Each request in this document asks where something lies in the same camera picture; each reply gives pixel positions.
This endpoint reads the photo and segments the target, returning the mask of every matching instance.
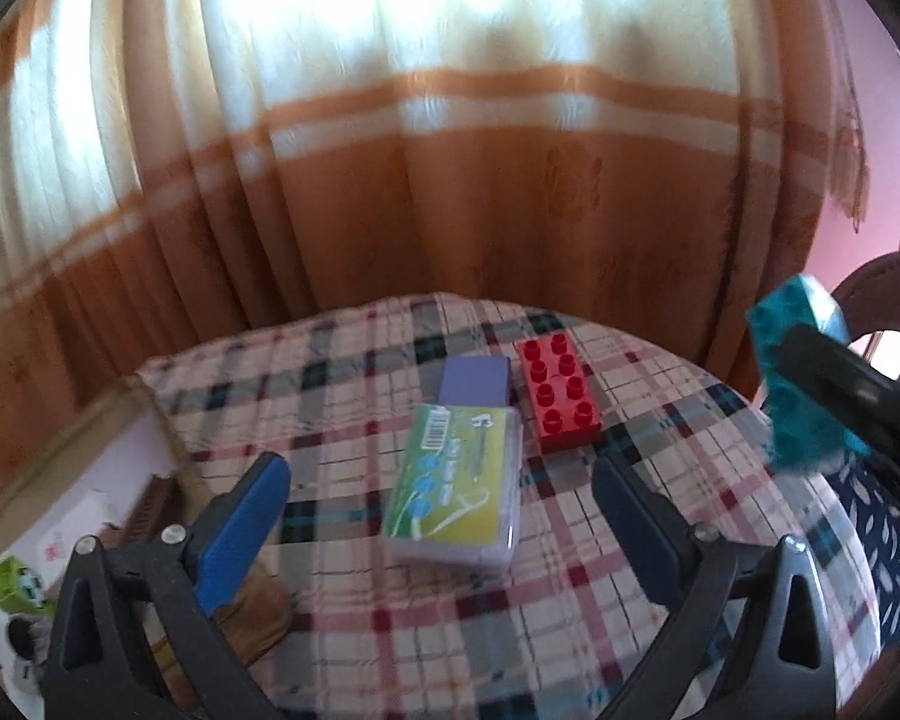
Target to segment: plaid tablecloth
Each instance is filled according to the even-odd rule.
[[[527,421],[511,570],[389,560],[381,513],[413,406],[436,396],[443,358],[515,357],[516,341],[559,329],[586,361],[604,440],[542,457]],[[290,501],[263,554],[299,612],[253,667],[288,717],[596,716],[666,619],[591,496],[601,447],[622,452],[691,522],[737,541],[806,536],[823,570],[841,701],[878,654],[866,558],[826,481],[770,477],[764,416],[639,338],[506,303],[411,296],[213,341],[141,374],[219,493],[264,449],[290,461]],[[516,362],[514,386],[526,418]],[[681,714],[703,704],[739,613],[725,615]]]

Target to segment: wall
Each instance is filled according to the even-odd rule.
[[[900,56],[865,0],[836,0],[844,23],[871,169],[859,233],[825,199],[806,270],[833,290],[858,266],[900,248]]]

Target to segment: checkered fabric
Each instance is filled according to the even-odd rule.
[[[524,338],[573,337],[604,433],[542,457],[527,421],[520,541],[502,576],[399,565],[377,538],[413,406],[447,355],[516,357]],[[689,521],[737,541],[803,533],[821,567],[839,698],[878,654],[874,584],[823,477],[764,467],[768,424],[698,367],[560,314],[453,295],[383,300],[149,361],[211,488],[270,449],[293,469],[263,557],[298,599],[290,635],[253,667],[288,717],[592,718],[666,619],[642,593],[593,501],[589,466],[617,451]],[[514,361],[518,405],[531,411]],[[740,608],[731,607],[680,715],[703,705]]]

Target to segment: teal lego brick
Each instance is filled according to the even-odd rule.
[[[844,316],[830,293],[812,276],[794,276],[747,314],[754,352],[767,387],[773,423],[770,462],[779,470],[823,470],[839,464],[846,449],[866,445],[822,406],[780,375],[776,351],[797,324],[810,324],[842,344],[850,342]]]

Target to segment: curtain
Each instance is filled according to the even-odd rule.
[[[826,0],[19,1],[0,485],[151,355],[398,293],[579,314],[749,386],[744,310],[866,162],[834,159],[831,31]]]

